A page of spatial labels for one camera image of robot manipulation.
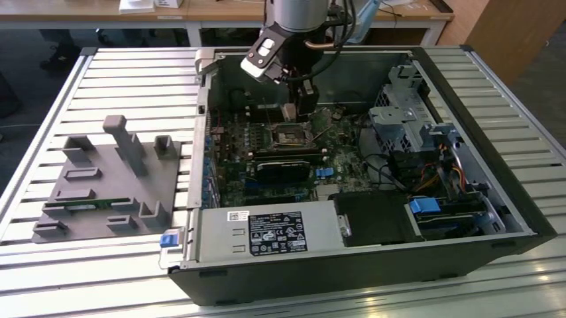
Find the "ventilation grille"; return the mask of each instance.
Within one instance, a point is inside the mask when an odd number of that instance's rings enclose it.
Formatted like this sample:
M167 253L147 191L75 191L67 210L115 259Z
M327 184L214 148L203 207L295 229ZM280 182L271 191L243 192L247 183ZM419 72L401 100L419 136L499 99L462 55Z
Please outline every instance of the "ventilation grille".
M386 106L390 106L390 105L391 105L390 98L387 97L387 94L382 90L379 92L378 99L375 100L374 107L386 107Z
M403 139L401 140L401 148L403 149L405 152L410 152L410 141L407 138L407 135L403 136Z

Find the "metal slatted table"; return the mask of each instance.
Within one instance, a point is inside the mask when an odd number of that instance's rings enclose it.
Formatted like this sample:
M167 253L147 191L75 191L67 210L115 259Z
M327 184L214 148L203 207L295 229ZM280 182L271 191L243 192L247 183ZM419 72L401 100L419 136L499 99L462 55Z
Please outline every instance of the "metal slatted table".
M450 85L559 236L463 278L228 307L199 307L159 268L159 235L51 244L31 242L66 161L66 136L94 144L110 114L140 141L183 143L174 225L186 223L199 84L194 48L100 49L82 56L0 199L0 316L99 317L555 317L566 308L565 150L475 53L429 48ZM439 100L433 100L446 121Z

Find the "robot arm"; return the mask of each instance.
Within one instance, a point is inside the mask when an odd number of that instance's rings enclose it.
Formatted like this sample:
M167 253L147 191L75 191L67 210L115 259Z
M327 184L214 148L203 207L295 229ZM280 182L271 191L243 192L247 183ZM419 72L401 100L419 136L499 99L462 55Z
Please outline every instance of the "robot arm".
M335 0L330 4L329 0L267 0L268 26L240 66L258 81L287 84L298 116L311 113L319 100L313 78L330 67L349 39L363 39L378 8L379 0L369 0L358 14L354 0L343 0L343 7ZM331 42L326 41L329 30L334 30ZM331 48L337 53L314 70L323 50Z

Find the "power supply label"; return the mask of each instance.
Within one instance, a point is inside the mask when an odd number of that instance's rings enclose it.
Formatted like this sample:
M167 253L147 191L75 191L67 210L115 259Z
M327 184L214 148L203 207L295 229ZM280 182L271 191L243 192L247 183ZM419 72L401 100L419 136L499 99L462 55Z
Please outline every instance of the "power supply label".
M254 256L307 251L301 212L250 215L250 253Z

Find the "wooden desk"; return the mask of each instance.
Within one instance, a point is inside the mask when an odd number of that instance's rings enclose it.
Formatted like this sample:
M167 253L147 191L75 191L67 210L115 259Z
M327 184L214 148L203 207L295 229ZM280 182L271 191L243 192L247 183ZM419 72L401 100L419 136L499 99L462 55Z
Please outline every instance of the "wooden desk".
M394 7L395 13L403 15L398 21L446 20L454 17L453 13L442 13L429 0L418 0L411 5ZM194 21L262 21L263 0L190 0L187 12L188 20ZM394 16L383 11L378 12L375 21L394 21Z
M435 45L453 13L442 13L430 0L394 7L402 17L379 11L371 28L426 28L422 45ZM259 28L263 21L263 0L190 0L187 19L190 30L202 28ZM200 46L200 34L190 32L191 43Z
M184 28L192 46L203 46L203 28L259 28L263 0L184 0L179 9L156 8L152 13L119 14L119 0L0 0L0 28ZM429 0L394 7L402 17L379 11L373 28L425 28L422 45L434 45L446 22Z

